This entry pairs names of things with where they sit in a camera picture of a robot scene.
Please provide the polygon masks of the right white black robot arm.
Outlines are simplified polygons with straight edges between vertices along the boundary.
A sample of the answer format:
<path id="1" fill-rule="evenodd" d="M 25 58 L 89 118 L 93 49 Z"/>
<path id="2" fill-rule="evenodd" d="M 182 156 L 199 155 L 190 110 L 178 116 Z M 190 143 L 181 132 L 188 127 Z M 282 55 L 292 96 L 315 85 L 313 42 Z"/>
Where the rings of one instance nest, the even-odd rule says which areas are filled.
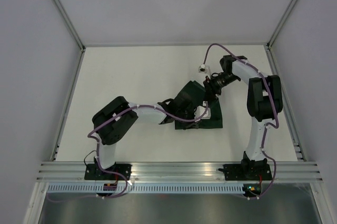
<path id="1" fill-rule="evenodd" d="M 271 170 L 267 163 L 265 145 L 268 129 L 278 128 L 278 114 L 283 109 L 281 81 L 278 75 L 266 76 L 253 66 L 246 57 L 223 56 L 220 60 L 222 72 L 210 74 L 206 65 L 199 67 L 206 72 L 203 82 L 204 100 L 217 100 L 223 87 L 238 80 L 247 84 L 246 106 L 251 116 L 250 139 L 239 164 L 223 165 L 220 169 L 225 180 L 271 180 Z"/>

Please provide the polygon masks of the dark green cloth napkin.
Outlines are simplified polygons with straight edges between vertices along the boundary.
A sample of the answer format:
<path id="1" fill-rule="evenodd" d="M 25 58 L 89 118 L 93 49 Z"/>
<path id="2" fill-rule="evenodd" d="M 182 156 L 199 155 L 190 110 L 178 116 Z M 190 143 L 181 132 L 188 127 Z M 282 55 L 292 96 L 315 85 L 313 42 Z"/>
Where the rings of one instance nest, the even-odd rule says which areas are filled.
<path id="1" fill-rule="evenodd" d="M 181 91 L 185 91 L 190 95 L 199 96 L 204 98 L 205 88 L 197 81 L 189 81 Z M 209 104 L 211 110 L 211 118 L 207 120 L 197 121 L 199 123 L 198 129 L 221 129 L 223 128 L 221 106 L 218 100 Z"/>

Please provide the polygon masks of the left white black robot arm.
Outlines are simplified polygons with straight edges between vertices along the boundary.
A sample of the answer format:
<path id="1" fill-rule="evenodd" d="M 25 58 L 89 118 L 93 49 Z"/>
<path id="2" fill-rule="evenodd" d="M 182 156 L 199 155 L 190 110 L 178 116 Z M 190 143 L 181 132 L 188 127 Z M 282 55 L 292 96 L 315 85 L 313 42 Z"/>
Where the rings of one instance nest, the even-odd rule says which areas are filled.
<path id="1" fill-rule="evenodd" d="M 208 102 L 195 105 L 187 95 L 153 105 L 130 103 L 123 96 L 116 97 L 94 115 L 94 129 L 87 135 L 96 141 L 96 173 L 104 180 L 117 174 L 116 145 L 134 124 L 165 125 L 174 121 L 198 124 L 209 115 Z"/>

